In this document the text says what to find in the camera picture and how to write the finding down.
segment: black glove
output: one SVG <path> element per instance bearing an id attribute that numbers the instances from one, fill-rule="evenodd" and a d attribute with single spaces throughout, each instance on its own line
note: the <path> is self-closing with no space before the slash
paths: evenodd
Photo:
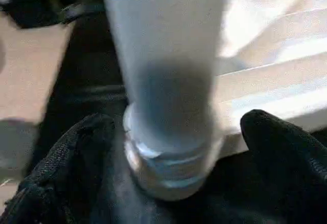
<path id="1" fill-rule="evenodd" d="M 262 110 L 245 114 L 241 129 L 267 186 L 280 194 L 288 223 L 327 223 L 327 148 Z"/>
<path id="2" fill-rule="evenodd" d="M 106 115 L 75 124 L 19 184 L 0 223 L 88 222 L 113 134 L 113 120 Z"/>

